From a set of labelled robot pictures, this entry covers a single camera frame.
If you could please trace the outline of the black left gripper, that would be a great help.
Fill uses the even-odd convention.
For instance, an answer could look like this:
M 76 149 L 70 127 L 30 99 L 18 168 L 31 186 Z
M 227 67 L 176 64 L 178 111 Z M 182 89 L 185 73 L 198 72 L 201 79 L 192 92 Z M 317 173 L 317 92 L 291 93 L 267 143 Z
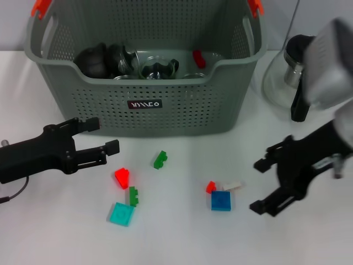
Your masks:
M 1 183 L 6 184 L 49 169 L 72 174 L 76 171 L 76 164 L 78 170 L 105 165 L 107 156 L 120 152 L 118 140 L 76 152 L 72 139 L 74 135 L 99 129 L 99 118 L 90 118 L 86 121 L 73 118 L 44 127 L 38 137 L 2 147 Z

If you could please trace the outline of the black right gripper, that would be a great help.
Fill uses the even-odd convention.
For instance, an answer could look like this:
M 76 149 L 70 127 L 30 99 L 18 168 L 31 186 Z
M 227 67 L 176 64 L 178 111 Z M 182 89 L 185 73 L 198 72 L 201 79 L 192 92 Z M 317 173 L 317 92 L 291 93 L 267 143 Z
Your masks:
M 256 161 L 253 167 L 264 173 L 277 164 L 281 187 L 265 199 L 251 203 L 249 209 L 259 215 L 267 213 L 275 217 L 295 201 L 303 199 L 314 178 L 312 165 L 336 153 L 345 158 L 352 153 L 352 148 L 340 138 L 332 121 L 305 138 L 293 140 L 289 135 L 268 147 L 264 158 Z

